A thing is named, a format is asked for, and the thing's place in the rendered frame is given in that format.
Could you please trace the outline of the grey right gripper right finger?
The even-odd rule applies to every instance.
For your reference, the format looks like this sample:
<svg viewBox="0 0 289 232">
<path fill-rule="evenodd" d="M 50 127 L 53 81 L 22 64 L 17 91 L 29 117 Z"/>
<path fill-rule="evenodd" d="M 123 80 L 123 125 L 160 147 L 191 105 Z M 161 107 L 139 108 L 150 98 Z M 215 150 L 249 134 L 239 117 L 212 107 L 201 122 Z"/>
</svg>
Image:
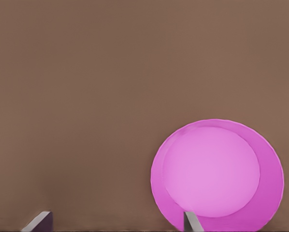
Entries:
<svg viewBox="0 0 289 232">
<path fill-rule="evenodd" d="M 184 212 L 184 231 L 204 231 L 194 212 Z"/>
</svg>

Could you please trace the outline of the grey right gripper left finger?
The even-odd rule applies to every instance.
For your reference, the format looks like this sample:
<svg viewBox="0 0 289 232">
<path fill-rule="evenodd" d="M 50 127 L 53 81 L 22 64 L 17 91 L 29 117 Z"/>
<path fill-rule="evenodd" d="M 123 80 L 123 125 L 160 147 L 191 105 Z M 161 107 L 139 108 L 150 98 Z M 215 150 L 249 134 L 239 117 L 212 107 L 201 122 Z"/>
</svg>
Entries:
<svg viewBox="0 0 289 232">
<path fill-rule="evenodd" d="M 22 231 L 53 231 L 53 213 L 41 212 Z"/>
</svg>

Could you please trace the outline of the pink plate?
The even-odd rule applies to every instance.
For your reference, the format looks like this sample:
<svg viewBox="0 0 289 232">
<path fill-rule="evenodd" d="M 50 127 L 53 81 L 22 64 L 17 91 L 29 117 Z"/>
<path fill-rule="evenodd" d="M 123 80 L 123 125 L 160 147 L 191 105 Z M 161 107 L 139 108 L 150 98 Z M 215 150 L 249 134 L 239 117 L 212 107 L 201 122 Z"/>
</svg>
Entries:
<svg viewBox="0 0 289 232">
<path fill-rule="evenodd" d="M 151 189 L 178 230 L 192 212 L 205 231 L 262 229 L 283 196 L 284 175 L 270 143 L 238 122 L 206 119 L 171 134 L 151 166 Z"/>
</svg>

